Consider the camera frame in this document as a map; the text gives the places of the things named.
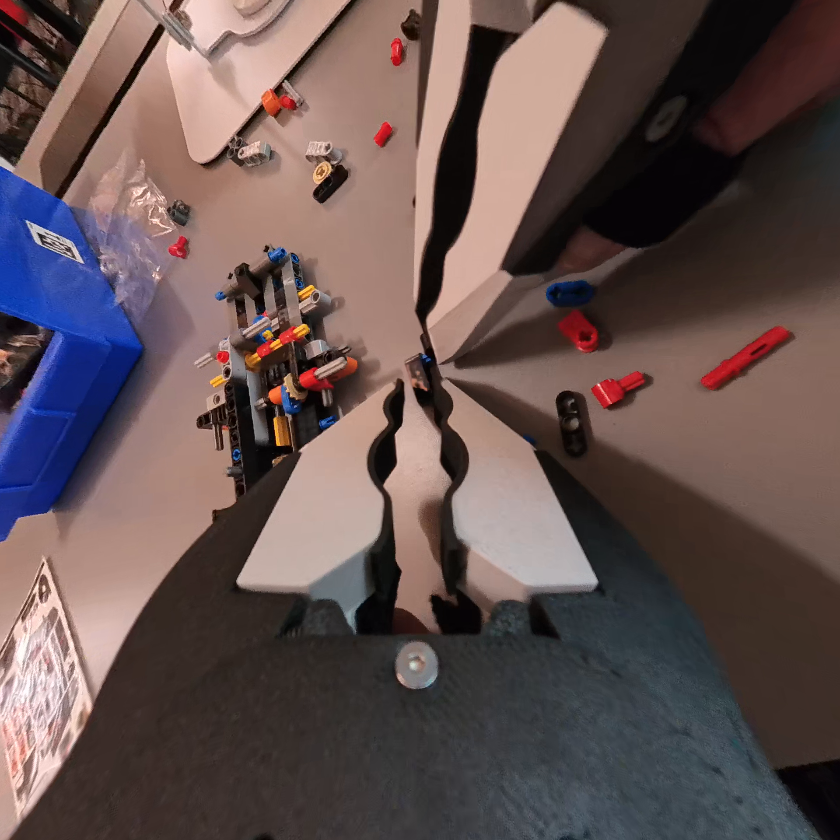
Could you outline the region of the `instruction booklet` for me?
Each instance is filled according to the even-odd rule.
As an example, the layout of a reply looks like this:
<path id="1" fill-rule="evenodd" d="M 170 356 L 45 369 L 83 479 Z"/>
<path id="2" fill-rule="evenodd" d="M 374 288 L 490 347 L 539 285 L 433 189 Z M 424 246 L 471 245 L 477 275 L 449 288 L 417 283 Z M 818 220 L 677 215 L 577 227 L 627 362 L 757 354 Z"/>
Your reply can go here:
<path id="1" fill-rule="evenodd" d="M 1 648 L 2 755 L 16 824 L 55 779 L 92 705 L 83 657 L 45 556 Z"/>

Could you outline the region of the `long red lego lever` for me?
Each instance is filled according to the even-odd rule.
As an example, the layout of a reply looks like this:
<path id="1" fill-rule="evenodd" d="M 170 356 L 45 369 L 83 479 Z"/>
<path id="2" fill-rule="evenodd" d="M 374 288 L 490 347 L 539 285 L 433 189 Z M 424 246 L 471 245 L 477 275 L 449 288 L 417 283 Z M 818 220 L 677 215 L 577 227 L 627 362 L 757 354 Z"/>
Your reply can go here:
<path id="1" fill-rule="evenodd" d="M 793 333 L 790 330 L 777 325 L 704 374 L 700 378 L 700 384 L 709 391 L 716 391 L 792 338 Z"/>

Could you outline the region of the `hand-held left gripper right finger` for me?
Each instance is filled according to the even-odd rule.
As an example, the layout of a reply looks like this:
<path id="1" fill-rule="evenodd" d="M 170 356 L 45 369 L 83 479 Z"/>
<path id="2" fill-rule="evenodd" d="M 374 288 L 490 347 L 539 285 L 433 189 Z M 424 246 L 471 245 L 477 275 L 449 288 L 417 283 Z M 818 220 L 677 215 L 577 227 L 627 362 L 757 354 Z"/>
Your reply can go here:
<path id="1" fill-rule="evenodd" d="M 446 591 L 482 612 L 538 595 L 582 594 L 599 581 L 536 449 L 447 378 L 434 385 Z"/>

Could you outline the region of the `black lego connector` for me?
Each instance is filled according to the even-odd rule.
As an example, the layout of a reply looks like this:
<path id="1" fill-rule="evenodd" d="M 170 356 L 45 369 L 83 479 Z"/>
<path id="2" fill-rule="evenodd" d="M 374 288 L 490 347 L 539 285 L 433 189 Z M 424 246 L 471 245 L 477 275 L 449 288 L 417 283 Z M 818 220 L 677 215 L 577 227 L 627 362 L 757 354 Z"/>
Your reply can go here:
<path id="1" fill-rule="evenodd" d="M 347 182 L 349 176 L 348 170 L 342 164 L 333 166 L 331 176 L 320 185 L 315 185 L 313 199 L 319 204 L 324 204 Z"/>

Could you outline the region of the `black lego beam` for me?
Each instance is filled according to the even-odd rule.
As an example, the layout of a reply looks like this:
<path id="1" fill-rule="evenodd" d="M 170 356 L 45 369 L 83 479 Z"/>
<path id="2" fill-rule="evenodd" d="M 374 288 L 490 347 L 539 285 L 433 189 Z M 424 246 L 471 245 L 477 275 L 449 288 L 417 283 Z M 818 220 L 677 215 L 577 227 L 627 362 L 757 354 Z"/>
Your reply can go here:
<path id="1" fill-rule="evenodd" d="M 572 458 L 582 457 L 587 453 L 588 442 L 578 395 L 572 391 L 560 392 L 555 398 L 555 407 L 564 453 Z"/>

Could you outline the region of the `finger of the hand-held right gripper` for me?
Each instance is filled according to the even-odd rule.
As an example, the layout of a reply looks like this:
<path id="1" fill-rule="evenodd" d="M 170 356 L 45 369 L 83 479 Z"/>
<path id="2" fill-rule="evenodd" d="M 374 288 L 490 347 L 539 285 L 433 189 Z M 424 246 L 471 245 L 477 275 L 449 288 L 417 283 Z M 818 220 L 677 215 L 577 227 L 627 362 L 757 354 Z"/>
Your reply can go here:
<path id="1" fill-rule="evenodd" d="M 467 353 L 521 284 L 502 264 L 608 29 L 564 2 L 473 2 L 480 30 L 475 188 L 425 323 L 439 363 Z"/>
<path id="2" fill-rule="evenodd" d="M 415 312 L 426 323 L 476 179 L 480 29 L 473 2 L 438 2 L 416 172 Z"/>

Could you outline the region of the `dark shelf rack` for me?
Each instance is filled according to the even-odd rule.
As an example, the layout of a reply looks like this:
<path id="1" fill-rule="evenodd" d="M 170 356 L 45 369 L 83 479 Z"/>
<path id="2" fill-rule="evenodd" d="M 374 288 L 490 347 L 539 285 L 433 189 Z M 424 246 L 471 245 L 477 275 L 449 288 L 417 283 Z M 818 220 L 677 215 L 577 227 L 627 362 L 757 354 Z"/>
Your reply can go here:
<path id="1" fill-rule="evenodd" d="M 1 160 L 12 170 L 76 55 L 99 2 L 1 2 Z"/>

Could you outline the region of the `blue plastic bin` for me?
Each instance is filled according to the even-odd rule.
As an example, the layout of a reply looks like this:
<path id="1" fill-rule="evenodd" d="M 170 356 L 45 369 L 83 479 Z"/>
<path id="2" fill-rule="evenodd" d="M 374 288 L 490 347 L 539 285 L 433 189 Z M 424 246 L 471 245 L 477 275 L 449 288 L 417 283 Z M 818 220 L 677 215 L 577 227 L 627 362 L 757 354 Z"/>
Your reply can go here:
<path id="1" fill-rule="evenodd" d="M 1 309 L 52 333 L 2 432 L 5 540 L 56 502 L 143 346 L 71 208 L 5 169 Z"/>

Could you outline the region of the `clear plastic piece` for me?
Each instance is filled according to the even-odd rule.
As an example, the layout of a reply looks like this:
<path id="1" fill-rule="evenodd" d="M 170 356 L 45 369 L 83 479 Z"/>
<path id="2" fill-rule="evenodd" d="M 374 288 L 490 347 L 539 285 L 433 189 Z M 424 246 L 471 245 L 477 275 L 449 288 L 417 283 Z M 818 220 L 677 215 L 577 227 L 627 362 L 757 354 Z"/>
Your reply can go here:
<path id="1" fill-rule="evenodd" d="M 180 16 L 177 12 L 172 12 L 165 9 L 159 12 L 155 7 L 147 1 L 136 1 L 138 5 L 149 15 L 153 21 L 161 26 L 166 34 L 168 34 L 176 44 L 183 47 L 187 51 L 192 51 L 205 60 L 210 60 L 211 54 L 208 49 L 201 46 L 191 29 L 186 24 L 186 17 Z"/>

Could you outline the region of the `multicoloured lego technic assembly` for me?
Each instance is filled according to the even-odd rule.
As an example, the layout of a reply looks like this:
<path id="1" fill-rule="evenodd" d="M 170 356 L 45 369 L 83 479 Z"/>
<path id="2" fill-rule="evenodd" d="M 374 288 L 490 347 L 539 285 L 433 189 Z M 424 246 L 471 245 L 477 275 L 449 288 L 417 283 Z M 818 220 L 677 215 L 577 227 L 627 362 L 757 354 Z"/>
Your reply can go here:
<path id="1" fill-rule="evenodd" d="M 334 387 L 358 362 L 349 346 L 318 336 L 333 300 L 284 248 L 267 245 L 256 262 L 236 266 L 215 298 L 227 308 L 229 331 L 193 363 L 209 376 L 196 427 L 227 452 L 239 499 L 338 422 Z"/>

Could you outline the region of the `pale grey flat board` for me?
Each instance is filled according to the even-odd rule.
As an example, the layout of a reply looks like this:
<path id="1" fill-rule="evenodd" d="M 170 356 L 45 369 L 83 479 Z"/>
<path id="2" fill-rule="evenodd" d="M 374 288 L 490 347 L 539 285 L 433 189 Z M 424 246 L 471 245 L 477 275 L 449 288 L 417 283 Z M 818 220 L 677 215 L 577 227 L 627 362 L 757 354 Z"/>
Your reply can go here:
<path id="1" fill-rule="evenodd" d="M 347 1 L 184 2 L 191 33 L 207 57 L 170 39 L 166 65 L 187 152 L 198 164 L 217 158 L 341 15 Z"/>

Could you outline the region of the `red lego half beam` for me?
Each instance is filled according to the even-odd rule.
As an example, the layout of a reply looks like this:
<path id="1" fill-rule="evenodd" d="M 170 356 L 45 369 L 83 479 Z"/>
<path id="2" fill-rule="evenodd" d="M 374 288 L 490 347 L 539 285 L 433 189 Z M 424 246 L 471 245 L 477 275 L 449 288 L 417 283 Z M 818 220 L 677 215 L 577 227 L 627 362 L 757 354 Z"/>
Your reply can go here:
<path id="1" fill-rule="evenodd" d="M 558 330 L 580 352 L 588 354 L 599 349 L 600 333 L 582 310 L 572 310 L 559 320 Z"/>

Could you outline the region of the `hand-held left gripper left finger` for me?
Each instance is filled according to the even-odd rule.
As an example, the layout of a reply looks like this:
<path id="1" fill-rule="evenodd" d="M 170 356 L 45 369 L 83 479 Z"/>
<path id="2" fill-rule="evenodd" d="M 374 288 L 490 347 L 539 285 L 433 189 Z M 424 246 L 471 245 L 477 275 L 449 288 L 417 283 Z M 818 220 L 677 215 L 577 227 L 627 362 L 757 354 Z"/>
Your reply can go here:
<path id="1" fill-rule="evenodd" d="M 355 632 L 391 632 L 401 570 L 384 484 L 404 405 L 404 382 L 395 380 L 298 452 L 240 589 L 335 602 Z"/>

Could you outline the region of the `grey lego connector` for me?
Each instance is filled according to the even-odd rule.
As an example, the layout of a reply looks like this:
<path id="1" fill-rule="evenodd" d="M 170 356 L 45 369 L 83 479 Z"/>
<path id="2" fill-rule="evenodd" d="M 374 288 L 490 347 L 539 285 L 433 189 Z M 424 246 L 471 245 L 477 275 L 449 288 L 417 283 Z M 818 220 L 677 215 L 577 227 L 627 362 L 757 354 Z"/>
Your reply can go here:
<path id="1" fill-rule="evenodd" d="M 239 167 L 257 167 L 270 161 L 272 149 L 265 141 L 247 143 L 235 135 L 227 142 L 227 158 Z"/>

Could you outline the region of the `person's right hand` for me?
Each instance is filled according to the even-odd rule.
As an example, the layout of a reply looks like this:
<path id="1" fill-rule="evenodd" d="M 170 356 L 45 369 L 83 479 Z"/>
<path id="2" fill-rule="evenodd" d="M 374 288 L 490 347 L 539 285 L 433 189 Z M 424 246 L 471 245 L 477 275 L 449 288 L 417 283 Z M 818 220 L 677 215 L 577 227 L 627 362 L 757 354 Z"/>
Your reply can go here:
<path id="1" fill-rule="evenodd" d="M 839 2 L 801 1 L 692 133 L 726 156 L 838 95 Z"/>

